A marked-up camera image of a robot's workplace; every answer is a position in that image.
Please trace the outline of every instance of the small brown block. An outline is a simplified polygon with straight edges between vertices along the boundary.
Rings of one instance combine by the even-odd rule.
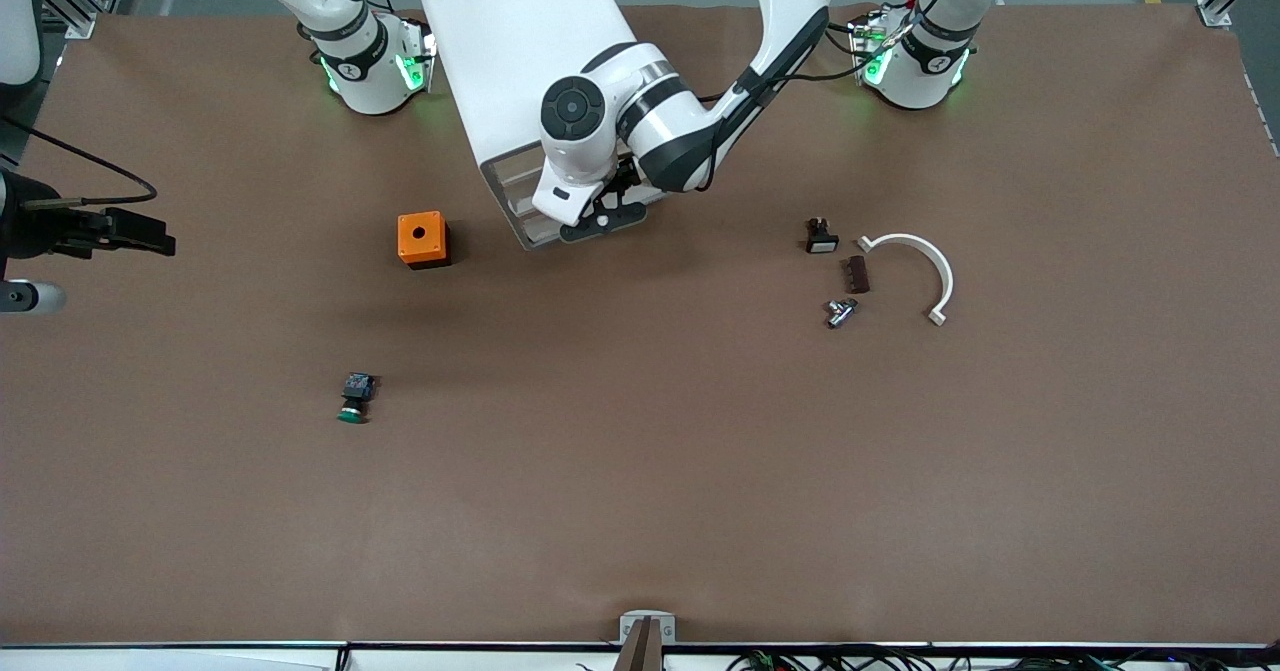
[[[850,256],[845,261],[845,273],[849,274],[849,293],[867,293],[872,289],[872,279],[867,274],[867,257]]]

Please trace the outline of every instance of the table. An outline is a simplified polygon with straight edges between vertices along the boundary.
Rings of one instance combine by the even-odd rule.
[[[628,9],[699,93],[744,9]],[[177,257],[15,263],[10,642],[1268,642],[1280,165],[1192,6],[998,6],[943,106],[794,83],[643,225],[520,250],[447,87],[328,96],[287,18],[102,18],[40,127],[146,175]],[[1082,33],[1079,29],[1089,29]],[[842,64],[828,46],[813,70]],[[35,146],[67,192],[109,174]],[[458,263],[408,271],[398,214]],[[835,256],[800,250],[823,215]],[[838,257],[868,257],[841,330]],[[383,376],[365,426],[347,371]]]

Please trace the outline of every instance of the white curved pipe clamp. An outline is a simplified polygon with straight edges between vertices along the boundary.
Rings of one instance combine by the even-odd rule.
[[[937,266],[938,274],[942,275],[942,298],[938,298],[938,302],[929,310],[929,320],[937,325],[942,325],[947,320],[946,315],[942,314],[942,307],[947,305],[947,301],[951,301],[951,292],[955,289],[956,284],[956,279],[951,273],[951,264],[947,261],[947,257],[938,251],[937,246],[933,246],[918,236],[887,234],[877,238],[876,241],[867,237],[858,239],[858,246],[861,246],[863,251],[868,252],[886,243],[901,243],[902,246],[910,246],[911,248],[915,248],[915,251],[928,256],[929,261],[933,261],[933,265]]]

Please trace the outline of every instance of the green indicator light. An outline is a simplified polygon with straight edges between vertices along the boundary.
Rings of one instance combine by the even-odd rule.
[[[870,61],[870,64],[867,64],[867,70],[865,74],[863,76],[863,79],[872,86],[879,86],[879,82],[884,78],[884,69],[888,68],[888,64],[892,60],[893,60],[893,50],[891,49],[887,53],[884,53],[884,55],[881,56],[879,59]]]
[[[968,61],[968,60],[969,60],[969,50],[966,47],[964,55],[960,56],[960,61],[956,61],[956,74],[954,77],[951,77],[951,86],[955,86],[956,83],[960,83],[960,79],[964,76],[964,61]]]
[[[334,93],[342,93],[338,91],[338,82],[333,79],[333,69],[329,69],[329,61],[325,61],[324,56],[320,56],[320,68],[324,69],[324,76],[329,78],[329,90]]]
[[[419,61],[413,59],[406,59],[397,55],[396,61],[399,65],[402,77],[404,77],[404,86],[410,91],[417,91],[422,87],[422,72],[419,69]]]

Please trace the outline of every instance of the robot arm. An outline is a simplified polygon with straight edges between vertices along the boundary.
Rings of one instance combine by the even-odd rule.
[[[365,0],[276,0],[320,50],[329,85],[360,114],[388,114],[430,78],[434,38],[415,20],[372,12]]]
[[[910,24],[899,47],[892,47],[861,70],[860,81],[895,106],[928,109],[960,83],[969,46],[995,0],[918,0],[914,9],[878,14],[872,37]],[[859,38],[854,40],[855,47]]]
[[[38,83],[40,9],[41,0],[0,0],[0,117]],[[9,257],[92,257],[96,250],[115,248],[174,255],[174,239],[165,234],[164,222],[123,209],[74,209],[82,205],[81,200],[63,200],[46,184],[0,169],[0,314],[52,314],[67,301],[55,284],[4,280]]]
[[[634,152],[649,184],[664,192],[705,188],[716,168],[774,96],[786,77],[809,58],[827,29],[831,0],[759,0],[764,36],[750,65],[713,106],[705,109],[680,79],[658,47],[649,44],[609,47],[582,73],[553,83],[543,97],[541,141],[547,160],[534,206],[563,225],[577,225],[618,169],[618,141]],[[923,108],[941,101],[934,77],[968,53],[969,38],[992,0],[931,0],[928,18],[904,18],[886,33],[877,70],[891,55],[911,55],[923,73],[899,86]],[[946,38],[941,51],[920,38]],[[899,64],[908,68],[909,64]],[[873,65],[864,70],[864,79]],[[945,79],[959,79],[957,74]]]
[[[40,79],[41,0],[0,0],[0,111],[20,101]]]
[[[617,142],[648,183],[666,192],[704,187],[733,143],[786,86],[827,29],[831,0],[759,0],[760,47],[733,86],[705,109],[650,44],[609,47],[581,76],[543,97],[547,161],[534,206],[576,225],[617,168]]]

